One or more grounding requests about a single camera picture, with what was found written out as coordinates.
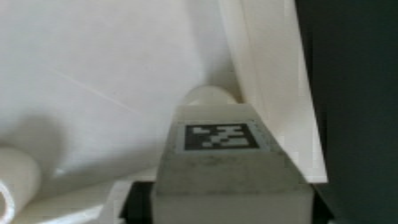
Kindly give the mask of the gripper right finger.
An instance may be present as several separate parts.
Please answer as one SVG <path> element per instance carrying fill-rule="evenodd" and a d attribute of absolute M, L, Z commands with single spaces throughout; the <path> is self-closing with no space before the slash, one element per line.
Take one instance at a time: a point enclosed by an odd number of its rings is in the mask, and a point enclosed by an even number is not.
<path fill-rule="evenodd" d="M 339 224 L 341 214 L 332 188 L 326 183 L 312 185 L 312 221 L 310 224 Z"/>

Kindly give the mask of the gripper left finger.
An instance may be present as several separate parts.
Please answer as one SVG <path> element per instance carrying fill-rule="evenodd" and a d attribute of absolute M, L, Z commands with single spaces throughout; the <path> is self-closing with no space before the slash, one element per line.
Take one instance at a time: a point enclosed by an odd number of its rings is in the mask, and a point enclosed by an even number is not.
<path fill-rule="evenodd" d="M 152 181 L 118 181 L 99 213 L 99 224 L 152 224 Z"/>

